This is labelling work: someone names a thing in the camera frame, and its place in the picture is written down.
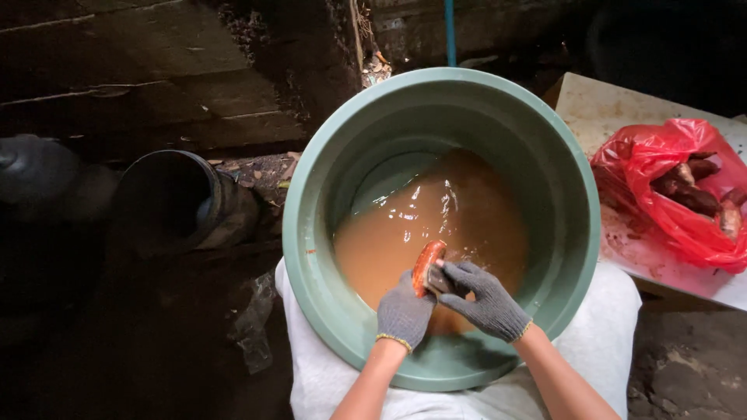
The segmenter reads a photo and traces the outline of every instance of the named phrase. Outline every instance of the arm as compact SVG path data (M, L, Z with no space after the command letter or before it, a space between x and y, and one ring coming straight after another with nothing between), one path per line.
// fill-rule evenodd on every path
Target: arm
M455 294L439 301L464 315L485 334L514 346L527 363L554 420L619 419L610 405L558 353L545 333L491 274L470 262L443 263L447 277L474 292L468 302Z
M560 356L535 324L513 343L527 363L554 420L619 419L610 405Z
M379 332L361 374L332 414L333 420L379 419L389 383L408 353L425 336L436 297L416 297L412 270L379 302Z
M376 341L356 382L330 420L378 420L389 382L407 356L407 347L393 339Z

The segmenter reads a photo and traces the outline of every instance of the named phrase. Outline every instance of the white cloth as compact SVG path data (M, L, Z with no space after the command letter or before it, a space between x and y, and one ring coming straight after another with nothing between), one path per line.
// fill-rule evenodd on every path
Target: white cloth
M275 282L283 297L293 354L293 414L297 420L329 419L358 371L337 357L306 321L283 259L275 270ZM568 363L623 419L627 418L627 376L640 306L633 280L620 269L599 262L578 312L554 342ZM435 393L390 388L382 411L382 419L549 418L524 365L480 389Z

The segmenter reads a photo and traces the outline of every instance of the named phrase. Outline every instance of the glove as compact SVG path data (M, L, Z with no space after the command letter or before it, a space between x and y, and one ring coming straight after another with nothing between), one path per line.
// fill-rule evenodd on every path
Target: glove
M532 318L513 300L498 279L471 262L444 263L444 274L457 286L474 292L469 302L455 294L442 294L441 304L458 312L480 331L507 343L520 339Z
M379 332L376 340L385 337L397 340L412 353L425 336L425 329L428 327L434 306L436 296L433 294L415 296L415 290L412 288L412 270L405 271L400 276L399 284L387 291L379 302L379 309L376 311Z

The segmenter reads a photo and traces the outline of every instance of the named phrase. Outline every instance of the forearm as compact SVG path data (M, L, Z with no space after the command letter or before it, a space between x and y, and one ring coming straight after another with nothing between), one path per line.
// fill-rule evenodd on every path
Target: forearm
M553 420L619 419L535 324L514 343L514 348L527 363Z
M378 340L361 374L337 406L331 420L378 420L386 390L405 356L407 348L401 343L391 339Z

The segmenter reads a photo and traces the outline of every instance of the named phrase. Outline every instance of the red plastic bag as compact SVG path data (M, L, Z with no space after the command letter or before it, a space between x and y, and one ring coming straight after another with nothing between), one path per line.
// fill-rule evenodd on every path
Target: red plastic bag
M618 130L590 159L597 186L624 206L648 233L684 261L736 274L747 268L747 220L736 242L718 221L697 214L651 190L650 183L694 152L717 152L721 170L697 182L717 199L734 187L747 191L747 166L719 131L705 120L667 120L663 126Z

